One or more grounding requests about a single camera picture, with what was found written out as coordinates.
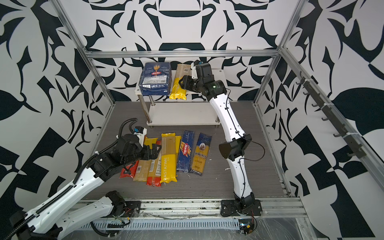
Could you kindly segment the yellow Pastatime spaghetti bag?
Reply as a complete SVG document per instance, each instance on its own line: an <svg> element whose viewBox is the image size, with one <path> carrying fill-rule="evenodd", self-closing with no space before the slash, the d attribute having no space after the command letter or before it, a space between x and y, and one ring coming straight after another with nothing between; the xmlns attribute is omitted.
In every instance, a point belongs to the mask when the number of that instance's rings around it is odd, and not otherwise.
<svg viewBox="0 0 384 240"><path fill-rule="evenodd" d="M176 134L162 134L160 183L177 182Z"/></svg>

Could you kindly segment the blue Barilla multipack bag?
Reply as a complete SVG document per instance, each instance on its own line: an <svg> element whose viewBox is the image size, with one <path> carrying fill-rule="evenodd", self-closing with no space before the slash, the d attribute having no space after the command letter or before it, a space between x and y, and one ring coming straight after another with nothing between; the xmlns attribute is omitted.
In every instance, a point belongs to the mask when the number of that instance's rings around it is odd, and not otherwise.
<svg viewBox="0 0 384 240"><path fill-rule="evenodd" d="M139 81L139 88L143 96L168 96L171 86L171 63L146 63L144 65Z"/></svg>

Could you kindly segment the blue Barilla spaghetti box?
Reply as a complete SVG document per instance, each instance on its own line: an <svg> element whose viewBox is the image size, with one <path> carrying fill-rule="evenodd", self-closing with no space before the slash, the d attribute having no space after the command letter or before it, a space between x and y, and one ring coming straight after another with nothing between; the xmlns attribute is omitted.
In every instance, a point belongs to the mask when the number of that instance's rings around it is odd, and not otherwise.
<svg viewBox="0 0 384 240"><path fill-rule="evenodd" d="M184 131L178 154L178 172L188 173L190 171L194 138L194 131Z"/></svg>

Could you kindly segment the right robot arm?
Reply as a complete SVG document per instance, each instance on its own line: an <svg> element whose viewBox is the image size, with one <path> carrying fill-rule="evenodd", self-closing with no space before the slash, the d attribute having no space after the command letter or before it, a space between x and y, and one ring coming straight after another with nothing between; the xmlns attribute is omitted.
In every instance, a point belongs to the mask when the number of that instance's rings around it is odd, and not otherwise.
<svg viewBox="0 0 384 240"><path fill-rule="evenodd" d="M184 76L179 84L183 89L202 94L207 99L225 133L226 141L219 145L219 150L230 166L235 199L222 202L221 215L260 216L261 203L254 196L245 168L245 150L252 142L252 137L245 133L236 119L229 100L229 90L222 81L215 79L211 65L195 61L190 69L191 75Z"/></svg>

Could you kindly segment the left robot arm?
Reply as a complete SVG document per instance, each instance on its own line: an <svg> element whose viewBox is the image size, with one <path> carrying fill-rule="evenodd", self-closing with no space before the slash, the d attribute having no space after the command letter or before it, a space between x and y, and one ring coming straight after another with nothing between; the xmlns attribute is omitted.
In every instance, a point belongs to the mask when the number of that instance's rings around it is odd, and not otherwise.
<svg viewBox="0 0 384 240"><path fill-rule="evenodd" d="M19 240L59 240L99 218L124 215L126 201L117 191L108 192L76 211L70 209L128 165L158 158L162 147L156 143L145 144L147 129L133 127L137 121L132 118L123 122L116 140L86 160L75 178L56 194L27 212L13 214L10 217L13 230L5 239L17 236Z"/></svg>

